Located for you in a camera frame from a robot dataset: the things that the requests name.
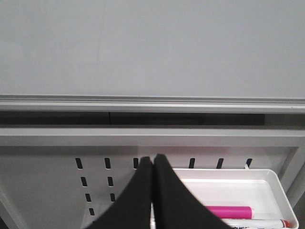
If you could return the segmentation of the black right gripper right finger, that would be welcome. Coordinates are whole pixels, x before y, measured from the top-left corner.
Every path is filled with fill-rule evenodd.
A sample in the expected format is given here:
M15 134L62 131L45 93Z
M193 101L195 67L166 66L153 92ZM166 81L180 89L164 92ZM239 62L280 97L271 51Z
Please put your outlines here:
M178 178L167 157L153 163L152 202L157 229L229 229Z

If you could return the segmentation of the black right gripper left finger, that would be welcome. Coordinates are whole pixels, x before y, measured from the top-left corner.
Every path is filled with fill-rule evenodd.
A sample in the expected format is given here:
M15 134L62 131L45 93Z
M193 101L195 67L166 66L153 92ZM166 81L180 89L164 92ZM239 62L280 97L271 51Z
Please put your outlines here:
M149 229L151 227L153 164L142 157L131 180L115 202L89 229Z

